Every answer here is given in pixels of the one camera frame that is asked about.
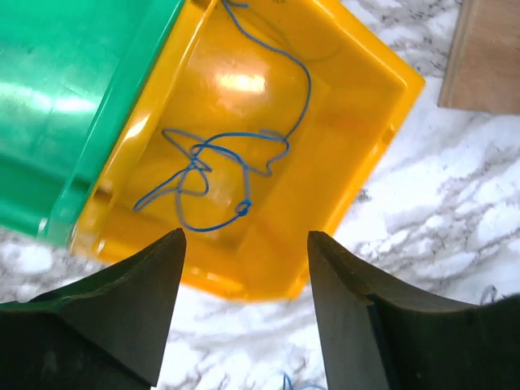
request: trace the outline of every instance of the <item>yellow bin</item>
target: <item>yellow bin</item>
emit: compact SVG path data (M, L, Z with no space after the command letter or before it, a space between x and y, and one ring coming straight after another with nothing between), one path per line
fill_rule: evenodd
M308 231L335 231L424 81L338 0L227 5L247 33L307 66L312 93L273 176L251 174L248 215L213 232L186 230L183 282L233 300L292 298L309 279ZM173 194L132 209L189 163L164 128L203 139L265 128L286 134L308 88L302 68L240 32L221 0L187 0L84 208L73 250L118 262L181 226ZM283 149L245 137L223 142L258 169ZM244 199L240 165L215 151L204 155L209 192L182 197L193 226L231 218ZM185 184L204 186L196 172Z

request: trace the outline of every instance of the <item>marble countertop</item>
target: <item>marble countertop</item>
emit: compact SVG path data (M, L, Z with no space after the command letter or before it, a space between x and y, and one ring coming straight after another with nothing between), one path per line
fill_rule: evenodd
M479 304L490 286L520 292L520 117L436 106L460 2L344 1L427 87L335 238L409 283ZM0 301L100 268L0 231ZM326 385L309 288L240 305L181 286L159 389L281 389L282 371Z

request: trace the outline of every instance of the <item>brown object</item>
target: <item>brown object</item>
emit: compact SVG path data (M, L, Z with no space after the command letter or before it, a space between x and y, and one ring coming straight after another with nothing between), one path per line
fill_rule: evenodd
M520 114L520 0L464 0L439 106Z

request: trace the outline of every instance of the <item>storage bin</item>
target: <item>storage bin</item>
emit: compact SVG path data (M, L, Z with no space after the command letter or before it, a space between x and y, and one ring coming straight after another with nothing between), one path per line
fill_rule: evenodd
M70 243L183 2L0 2L0 225Z
M335 231L424 81L337 0L248 4L228 3L244 30L309 69L309 109L273 176L251 175L248 215L213 232L185 230L183 281L227 299L264 301L303 289L308 232ZM181 226L173 195L132 209L189 163L163 129L203 139L263 128L285 134L307 89L301 67L240 32L219 0L188 0L80 217L73 249L117 262ZM280 153L259 140L227 142L255 167ZM209 193L182 197L193 226L232 217L244 199L240 167L219 153L204 159L213 168ZM190 175L191 188L203 187Z

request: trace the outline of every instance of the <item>blue cord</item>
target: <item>blue cord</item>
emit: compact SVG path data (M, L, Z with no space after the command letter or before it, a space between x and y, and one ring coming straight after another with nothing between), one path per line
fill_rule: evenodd
M293 385L293 382L289 378L287 374L284 374L284 387L282 390L305 390L306 388L314 388L317 390L327 390L323 386L319 386L318 384L306 384L304 386L301 386L299 388L295 388Z
M254 132L223 132L220 134L217 134L215 136L212 136L205 140L204 138L201 138L199 136L196 136L192 133L185 132L183 130L179 130L176 128L165 128L162 130L162 135L172 144L174 145L184 156L186 156L189 159L189 165L176 172L173 176L171 176L169 179L163 181L160 185L155 187L152 191L147 193L144 197L142 197L136 205L133 207L134 211L140 211L147 207L151 202L153 202L155 199L162 197L164 195L167 195L168 193L174 193L175 194L175 208L177 210L177 217L179 218L179 221L182 223L182 225L193 231L193 232L212 232L214 230L218 230L220 228L223 228L230 223L235 222L237 219L246 216L249 213L249 209L253 205L253 201L251 200L251 185L250 185L250 178L249 173L253 172L257 175L269 177L272 176L273 172L271 169L271 164L275 161L278 161L285 157L290 149L290 145L288 142L289 137L298 129L298 127L301 124L301 121L305 118L306 113L309 109L310 104L310 96L312 94L312 78L310 77L309 69L305 66L305 64L300 61L298 58L292 56L290 53L277 49L274 46L268 45L267 43L260 41L256 37L253 37L251 34L246 32L241 24L239 23L238 19L236 18L234 12L231 9L231 6L237 7L237 8L249 8L249 4L244 2L232 2L231 0L222 0L222 4L224 5L224 8L226 9L227 13L231 17L233 23L236 25L238 30L244 34L246 37L248 37L251 41L254 41L255 43L258 43L260 46L265 47L266 49L277 53L282 54L283 56L287 57L291 61L295 62L297 65L303 69L305 72L305 75L307 77L308 81L308 89L307 89L307 96L305 98L305 105L303 107L303 110L298 117L296 123L292 126L292 128L289 130L289 132L284 136L282 134L279 134L278 132L268 130L268 129L261 129L259 133ZM175 139L172 137L174 135L177 136L184 136L191 138L192 140L196 141L197 144L193 145L189 150L184 149L179 142L175 141ZM274 158L271 158L266 163L266 168L264 171L258 170L254 167L251 167L248 165L244 159L237 153L233 152L232 150L228 148L224 148L222 146L213 145L212 142L222 139L222 138L229 138L229 137L246 137L246 138L253 138L253 139L259 139L264 141L270 141L270 142L278 142L285 146L285 150L276 155ZM222 223L219 223L214 226L210 227L194 227L190 225L184 218L183 213L183 207L182 207L182 201L181 196L183 194L185 195L191 195L194 197L204 197L207 195L207 193L210 191L210 183L207 177L207 173L211 173L213 169L207 165L205 162L203 162L200 159L200 154L204 150L214 150L218 154L224 156L225 158L228 158L229 160L238 163L242 167L242 174L244 176L244 200L239 202L235 207L235 215L228 219L227 221L224 221ZM186 180L186 176L189 172L196 171L200 174L202 180L204 181L204 190L203 191L192 191L189 189L184 189L184 182ZM179 178L179 181L175 187L167 187L170 185L175 179Z

